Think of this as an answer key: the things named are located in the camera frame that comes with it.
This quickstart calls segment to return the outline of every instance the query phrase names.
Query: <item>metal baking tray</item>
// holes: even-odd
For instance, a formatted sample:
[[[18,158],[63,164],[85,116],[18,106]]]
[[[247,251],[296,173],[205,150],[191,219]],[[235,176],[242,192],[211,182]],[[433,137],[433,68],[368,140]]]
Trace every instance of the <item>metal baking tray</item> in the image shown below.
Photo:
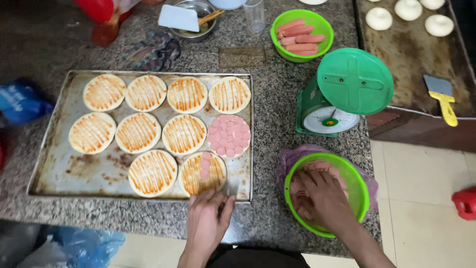
[[[423,79],[424,74],[431,74],[450,80],[456,100],[451,106],[458,118],[476,117],[475,74],[451,2],[446,1],[438,10],[423,8],[414,21],[404,21],[395,14],[396,2],[354,2],[360,47],[377,56],[392,73],[395,94],[389,107],[441,117],[438,101],[430,97]],[[392,14],[393,24],[388,30],[367,26],[365,16],[374,7]],[[427,33],[425,20],[434,14],[448,16],[455,23],[451,34],[436,37]]]
[[[27,189],[29,196],[42,197],[93,197],[93,198],[130,198],[155,201],[184,201],[185,193],[180,189],[178,180],[164,194],[156,198],[143,198],[134,193],[129,185],[128,170],[132,161],[140,154],[129,154],[112,141],[109,147],[95,155],[83,155],[73,150],[68,142],[69,129],[81,116],[91,113],[83,102],[83,90],[94,77],[110,73],[117,75],[128,85],[139,76],[151,74],[160,77],[167,86],[183,76],[194,76],[210,89],[219,79],[236,76],[243,79],[251,90],[249,105],[237,113],[251,127],[249,149],[241,156],[224,158],[227,166],[227,183],[224,191],[236,195],[237,201],[249,203],[253,197],[253,80],[251,74],[236,73],[180,73],[180,72],[124,72],[124,71],[69,71],[61,89],[55,110],[51,116]],[[106,112],[117,124],[126,116],[135,113],[124,101],[118,108]],[[167,101],[159,108],[149,112],[160,125],[177,115]],[[213,109],[210,101],[203,109],[193,115],[200,118],[207,127],[221,113]],[[154,149],[166,150],[162,139]],[[198,151],[210,151],[208,143]],[[180,166],[190,156],[172,154]]]

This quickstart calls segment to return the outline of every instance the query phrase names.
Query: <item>speckled granite surface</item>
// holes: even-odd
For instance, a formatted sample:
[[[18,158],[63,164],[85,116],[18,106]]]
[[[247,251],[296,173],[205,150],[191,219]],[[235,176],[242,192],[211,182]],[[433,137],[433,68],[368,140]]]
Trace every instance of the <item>speckled granite surface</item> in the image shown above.
[[[272,46],[269,29],[275,17],[296,8],[316,11],[332,24],[335,31],[332,50],[357,47],[351,0],[332,0],[319,6],[307,6],[297,0],[267,0],[267,27],[262,33],[251,34],[246,29],[243,10],[227,11],[209,39],[196,44],[181,42],[182,54],[173,62],[170,71],[253,75],[254,200],[251,205],[237,205],[224,242],[350,257],[348,250],[337,239],[315,236],[300,226],[286,208],[283,194],[276,183],[281,151],[306,143],[318,144],[339,153],[373,173],[365,120],[353,130],[342,133],[339,138],[303,135],[294,130],[295,92],[306,86],[317,69],[319,59],[305,64],[284,60]],[[139,5],[135,13],[122,24],[118,39],[108,48],[102,49],[87,40],[90,23],[80,12],[71,8],[59,10],[61,12],[55,11],[47,19],[36,18],[46,23],[35,31],[28,27],[17,31],[15,28],[1,27],[4,40],[8,40],[0,42],[1,82],[18,76],[31,77],[42,86],[45,96],[54,102],[68,70],[124,70],[122,53],[145,39],[148,31],[160,30],[157,26],[160,7]],[[0,20],[0,24],[6,23],[6,20]],[[218,49],[238,46],[264,46],[268,62],[259,68],[220,69]],[[49,117],[46,116],[10,130],[7,134],[10,137],[8,147],[11,154],[0,175],[1,218],[163,237],[186,237],[186,204],[27,197],[26,188],[48,121]],[[381,243],[378,212],[373,212],[364,226]]]

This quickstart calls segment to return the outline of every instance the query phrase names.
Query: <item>wooden spoon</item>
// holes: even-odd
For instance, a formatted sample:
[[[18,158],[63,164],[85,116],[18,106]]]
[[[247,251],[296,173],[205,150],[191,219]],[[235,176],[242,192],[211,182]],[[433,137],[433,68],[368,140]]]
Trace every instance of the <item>wooden spoon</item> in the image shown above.
[[[217,10],[217,11],[214,11],[214,12],[208,14],[207,16],[205,16],[201,19],[198,19],[198,25],[200,26],[200,25],[202,25],[203,23],[205,23],[207,21],[211,21],[212,19],[218,17],[223,12],[225,12],[225,10]]]

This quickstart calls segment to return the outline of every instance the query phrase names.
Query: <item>clear plastic cup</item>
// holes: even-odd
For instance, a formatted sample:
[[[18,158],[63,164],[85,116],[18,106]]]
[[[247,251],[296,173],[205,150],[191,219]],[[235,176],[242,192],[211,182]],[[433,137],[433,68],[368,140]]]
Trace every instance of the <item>clear plastic cup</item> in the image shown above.
[[[264,0],[243,0],[248,29],[251,32],[260,32],[265,29],[265,2]]]

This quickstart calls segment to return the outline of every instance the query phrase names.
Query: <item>weighing scale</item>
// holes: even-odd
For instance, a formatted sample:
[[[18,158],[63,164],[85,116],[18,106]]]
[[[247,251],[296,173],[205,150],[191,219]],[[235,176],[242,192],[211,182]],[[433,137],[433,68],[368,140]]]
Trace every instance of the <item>weighing scale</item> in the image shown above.
[[[356,126],[361,115],[382,111],[393,90],[392,75],[376,56],[355,48],[334,50],[297,92],[296,131],[337,137]]]

